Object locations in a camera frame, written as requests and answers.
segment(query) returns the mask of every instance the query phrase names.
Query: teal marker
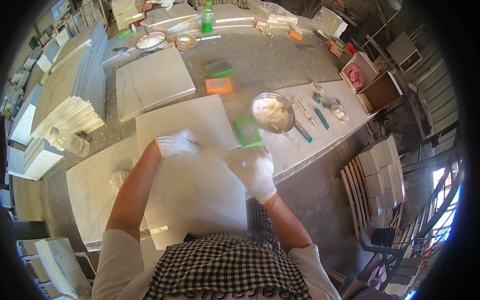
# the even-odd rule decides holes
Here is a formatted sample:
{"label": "teal marker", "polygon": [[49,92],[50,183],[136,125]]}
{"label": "teal marker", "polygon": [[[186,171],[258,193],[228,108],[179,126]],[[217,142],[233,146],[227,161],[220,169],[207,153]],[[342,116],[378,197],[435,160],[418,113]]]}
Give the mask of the teal marker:
{"label": "teal marker", "polygon": [[313,141],[313,138],[308,134],[308,132],[303,128],[303,126],[300,125],[298,121],[295,121],[293,124],[295,128],[300,132],[300,134],[307,140],[307,142],[310,144]]}
{"label": "teal marker", "polygon": [[328,125],[327,120],[325,120],[325,117],[322,115],[322,113],[320,112],[320,110],[318,108],[315,108],[315,113],[317,114],[320,121],[322,121],[322,124],[325,126],[325,129],[328,130],[328,128],[330,128],[330,126]]}

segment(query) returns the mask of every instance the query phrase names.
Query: green bottle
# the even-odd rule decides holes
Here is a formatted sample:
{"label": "green bottle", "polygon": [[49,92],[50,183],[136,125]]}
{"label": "green bottle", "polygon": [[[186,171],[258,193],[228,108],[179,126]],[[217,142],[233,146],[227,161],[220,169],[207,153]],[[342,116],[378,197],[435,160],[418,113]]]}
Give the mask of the green bottle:
{"label": "green bottle", "polygon": [[202,29],[200,32],[203,35],[212,33],[212,22],[213,22],[213,7],[212,2],[205,2],[205,6],[202,9]]}

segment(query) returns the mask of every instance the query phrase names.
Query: pink cloth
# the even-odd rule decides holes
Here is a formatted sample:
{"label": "pink cloth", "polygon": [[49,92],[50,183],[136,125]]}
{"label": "pink cloth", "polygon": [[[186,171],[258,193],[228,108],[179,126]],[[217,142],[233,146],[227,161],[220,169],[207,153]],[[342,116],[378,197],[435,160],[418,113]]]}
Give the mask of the pink cloth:
{"label": "pink cloth", "polygon": [[363,88],[363,84],[365,82],[363,78],[363,72],[356,64],[352,63],[348,65],[343,72],[345,72],[345,74],[348,76],[354,88],[357,90]]}

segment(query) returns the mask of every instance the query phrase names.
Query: bowl of glue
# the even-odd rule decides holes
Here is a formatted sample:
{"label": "bowl of glue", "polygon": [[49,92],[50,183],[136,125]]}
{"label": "bowl of glue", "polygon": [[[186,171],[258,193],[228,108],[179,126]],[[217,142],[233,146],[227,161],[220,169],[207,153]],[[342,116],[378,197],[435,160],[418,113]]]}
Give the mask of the bowl of glue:
{"label": "bowl of glue", "polygon": [[167,34],[163,31],[152,31],[141,36],[135,42],[135,48],[141,51],[149,52],[163,46]]}
{"label": "bowl of glue", "polygon": [[282,134],[280,130],[272,127],[272,124],[285,132],[289,132],[293,128],[293,123],[295,123],[295,112],[292,106],[284,109],[284,111],[282,110],[288,103],[288,100],[280,94],[260,93],[252,100],[253,118],[260,127],[271,133]]}

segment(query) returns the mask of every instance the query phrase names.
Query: water bottle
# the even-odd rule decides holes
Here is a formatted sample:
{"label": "water bottle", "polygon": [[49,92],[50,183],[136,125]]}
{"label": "water bottle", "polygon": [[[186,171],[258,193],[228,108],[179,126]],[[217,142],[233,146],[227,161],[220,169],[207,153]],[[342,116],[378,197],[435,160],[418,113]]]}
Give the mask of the water bottle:
{"label": "water bottle", "polygon": [[213,22],[213,7],[210,1],[205,2],[205,6],[202,9],[202,28],[200,32],[203,35],[212,33]]}
{"label": "water bottle", "polygon": [[90,152],[90,144],[86,140],[76,136],[66,129],[59,130],[56,127],[52,127],[50,135],[57,140],[60,147],[77,154],[80,157],[85,157],[88,155],[88,152]]}

